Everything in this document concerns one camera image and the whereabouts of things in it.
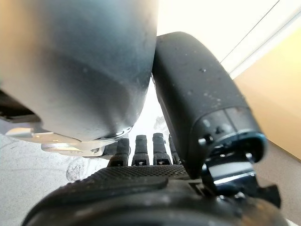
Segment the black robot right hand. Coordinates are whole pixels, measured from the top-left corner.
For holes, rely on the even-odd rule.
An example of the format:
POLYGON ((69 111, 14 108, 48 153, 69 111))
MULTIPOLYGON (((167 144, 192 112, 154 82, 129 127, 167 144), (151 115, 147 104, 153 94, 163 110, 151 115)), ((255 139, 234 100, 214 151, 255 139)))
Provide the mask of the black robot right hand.
POLYGON ((169 129, 163 137, 128 140, 109 165, 68 183, 37 203, 25 226, 286 226, 276 185, 261 187, 253 164, 267 149, 244 96, 213 54, 189 34, 157 38, 153 81, 169 129))

